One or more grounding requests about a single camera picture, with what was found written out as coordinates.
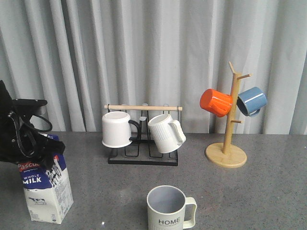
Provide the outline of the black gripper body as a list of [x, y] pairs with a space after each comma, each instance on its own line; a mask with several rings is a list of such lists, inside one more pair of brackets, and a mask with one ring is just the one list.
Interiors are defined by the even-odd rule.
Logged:
[[39, 150], [48, 132], [34, 127], [32, 116], [48, 121], [41, 115], [20, 115], [16, 112], [12, 98], [4, 82], [0, 81], [0, 160], [18, 164], [32, 161], [39, 163]]

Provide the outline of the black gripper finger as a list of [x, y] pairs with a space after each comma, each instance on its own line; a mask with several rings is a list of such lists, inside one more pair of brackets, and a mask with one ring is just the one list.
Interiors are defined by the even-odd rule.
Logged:
[[39, 163], [47, 170], [54, 165], [54, 153], [63, 154], [65, 145], [62, 141], [52, 138], [44, 138], [42, 147], [39, 150]]

